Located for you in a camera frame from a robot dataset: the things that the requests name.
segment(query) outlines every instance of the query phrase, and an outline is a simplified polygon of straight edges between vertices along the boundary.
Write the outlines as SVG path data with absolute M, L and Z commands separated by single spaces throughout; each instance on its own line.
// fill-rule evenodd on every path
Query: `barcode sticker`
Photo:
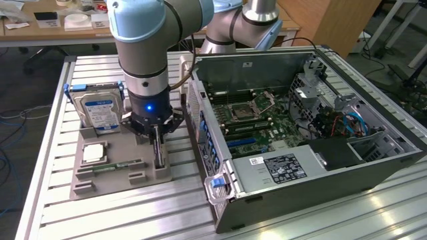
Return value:
M 249 158 L 248 160 L 249 160 L 249 162 L 251 162 L 252 165 L 263 164 L 263 163 L 264 163 L 264 158 L 263 158 L 261 156 Z

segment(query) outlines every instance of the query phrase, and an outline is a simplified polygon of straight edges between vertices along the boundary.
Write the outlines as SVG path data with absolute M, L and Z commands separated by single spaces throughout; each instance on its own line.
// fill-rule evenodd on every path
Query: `gray floor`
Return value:
M 381 15 L 377 18 L 372 18 L 365 30 L 372 33 L 377 28 L 381 19 Z M 380 39 L 385 39 L 391 29 L 399 23 L 393 21 L 383 33 Z M 397 40 L 393 48 L 395 55 L 387 55 L 381 62 L 384 64 L 397 64 L 403 67 L 403 70 L 409 74 L 412 69 L 407 67 L 407 64 L 415 57 L 417 51 L 427 43 L 427 37 L 407 29 Z M 379 42 L 373 46 L 373 50 L 379 47 Z M 52 103 L 53 94 L 57 87 L 57 80 L 62 66 L 62 56 L 57 53 L 49 53 L 42 60 L 37 62 L 36 72 L 33 75 L 26 76 L 21 71 L 21 64 L 25 59 L 37 51 L 37 47 L 29 48 L 29 53 L 20 54 L 16 48 L 9 48 L 8 53 L 0 57 L 0 112 L 5 110 L 22 110 L 40 105 L 48 105 Z M 90 45 L 73 45 L 65 46 L 64 49 L 70 55 L 86 56 L 86 55 L 109 55 L 116 54 L 116 48 L 113 44 L 100 44 L 100 50 L 93 51 Z M 359 54 L 352 54 L 347 58 L 353 67 L 364 74 L 380 67 L 375 62 L 364 59 Z M 372 79 L 381 80 L 384 83 L 391 83 L 393 78 L 387 75 L 387 70 L 375 72 L 369 75 Z M 420 77 L 421 81 L 427 79 L 427 69 L 423 71 Z M 49 112 L 48 109 L 41 109 L 30 113 L 30 117 L 44 115 Z M 9 121 L 10 123 L 18 123 L 21 119 Z M 21 141 L 8 148 L 6 154 L 9 160 L 13 162 L 16 172 L 18 176 L 18 182 L 22 189 L 22 199 L 25 199 L 30 178 L 33 174 L 33 167 L 36 164 L 38 148 L 44 135 L 46 124 L 46 118 L 28 120 L 25 123 L 25 136 Z M 0 140 L 13 131 L 13 127 L 0 124 Z M 0 171 L 0 181 L 5 177 L 6 171 Z M 0 209 L 8 208 L 16 199 L 17 181 L 13 176 L 4 186 L 0 187 Z M 13 239 L 18 220 L 21 216 L 20 208 L 22 208 L 24 200 L 17 201 L 13 208 L 16 211 L 5 213 L 0 217 L 0 239 Z

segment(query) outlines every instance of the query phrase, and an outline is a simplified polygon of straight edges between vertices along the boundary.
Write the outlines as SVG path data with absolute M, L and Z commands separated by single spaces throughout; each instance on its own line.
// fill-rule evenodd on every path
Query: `desk clutter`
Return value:
M 5 16 L 13 24 L 6 28 L 17 29 L 37 24 L 38 28 L 64 28 L 65 32 L 84 31 L 109 27 L 106 8 L 94 4 L 92 0 L 56 0 L 57 10 L 49 12 L 32 12 L 34 20 L 22 12 L 25 4 L 0 0 L 0 16 Z

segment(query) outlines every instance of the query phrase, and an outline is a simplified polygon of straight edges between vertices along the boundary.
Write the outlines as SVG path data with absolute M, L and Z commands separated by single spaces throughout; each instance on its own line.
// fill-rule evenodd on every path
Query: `hard drive label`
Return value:
M 307 177 L 304 169 L 293 154 L 264 159 L 269 175 L 276 184 Z
M 109 130 L 118 127 L 117 114 L 112 111 L 113 101 L 88 101 L 85 104 L 92 125 L 98 130 Z

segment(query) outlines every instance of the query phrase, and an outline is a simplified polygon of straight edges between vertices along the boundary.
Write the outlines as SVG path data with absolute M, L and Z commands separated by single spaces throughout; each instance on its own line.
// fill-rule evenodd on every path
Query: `robotic arm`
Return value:
M 276 0 L 213 0 L 215 15 L 207 25 L 203 54 L 232 53 L 239 42 L 267 51 L 277 38 L 283 21 Z
M 213 3 L 106 0 L 106 7 L 132 110 L 122 125 L 136 135 L 163 142 L 163 134 L 173 132 L 184 119 L 169 103 L 167 51 L 209 23 Z

